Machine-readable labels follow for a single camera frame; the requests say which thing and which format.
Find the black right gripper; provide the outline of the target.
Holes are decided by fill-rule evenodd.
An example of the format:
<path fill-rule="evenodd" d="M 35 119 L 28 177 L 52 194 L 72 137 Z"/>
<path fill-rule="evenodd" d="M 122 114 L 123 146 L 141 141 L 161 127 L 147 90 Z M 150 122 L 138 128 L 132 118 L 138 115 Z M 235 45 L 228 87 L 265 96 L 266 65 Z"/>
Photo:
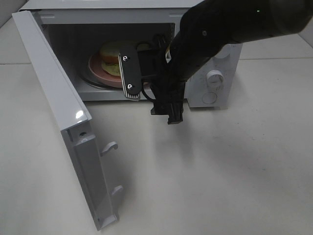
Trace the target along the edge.
<path fill-rule="evenodd" d="M 153 48 L 138 52 L 142 83 L 148 83 L 154 98 L 149 97 L 144 90 L 143 95 L 153 103 L 151 115 L 168 116 L 167 123 L 183 122 L 183 100 L 185 83 L 175 81 L 165 60 L 165 48 L 168 40 L 164 34 L 153 36 Z"/>

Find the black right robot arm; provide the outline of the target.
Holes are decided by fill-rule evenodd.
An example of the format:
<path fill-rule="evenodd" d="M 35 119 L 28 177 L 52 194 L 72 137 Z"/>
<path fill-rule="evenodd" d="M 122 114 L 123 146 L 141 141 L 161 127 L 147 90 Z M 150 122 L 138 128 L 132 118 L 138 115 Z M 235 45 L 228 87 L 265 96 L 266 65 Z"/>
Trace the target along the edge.
<path fill-rule="evenodd" d="M 225 45 L 296 34 L 312 17 L 310 0 L 204 0 L 191 7 L 173 40 L 157 35 L 152 50 L 139 53 L 154 67 L 143 78 L 154 94 L 151 114 L 182 122 L 186 81 Z"/>

